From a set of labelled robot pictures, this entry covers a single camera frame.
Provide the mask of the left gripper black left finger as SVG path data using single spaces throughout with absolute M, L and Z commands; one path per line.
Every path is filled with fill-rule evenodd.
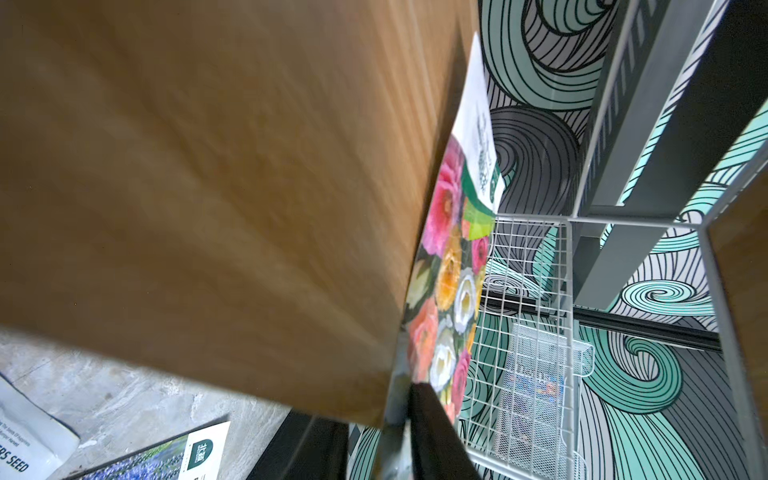
M 349 425 L 291 410 L 247 479 L 345 479 Z

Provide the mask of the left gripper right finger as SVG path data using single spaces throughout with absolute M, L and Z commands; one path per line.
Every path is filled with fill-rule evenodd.
M 456 431 L 433 388 L 412 384 L 408 400 L 412 470 L 415 479 L 477 479 Z

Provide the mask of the lavender seed packet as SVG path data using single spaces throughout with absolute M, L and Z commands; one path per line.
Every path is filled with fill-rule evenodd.
M 231 422 L 176 436 L 71 479 L 217 479 Z

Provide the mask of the mixed colour flower seed packet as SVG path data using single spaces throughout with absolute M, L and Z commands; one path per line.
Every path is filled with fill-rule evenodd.
M 505 180 L 494 147 L 481 40 L 472 40 L 459 107 L 440 161 L 398 330 L 374 479 L 412 479 L 408 393 L 426 385 L 453 425 L 468 381 L 480 293 Z

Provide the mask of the pink flower seed packet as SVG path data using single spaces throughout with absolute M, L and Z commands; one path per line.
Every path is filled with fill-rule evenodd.
M 1 478 L 48 479 L 80 438 L 1 377 Z

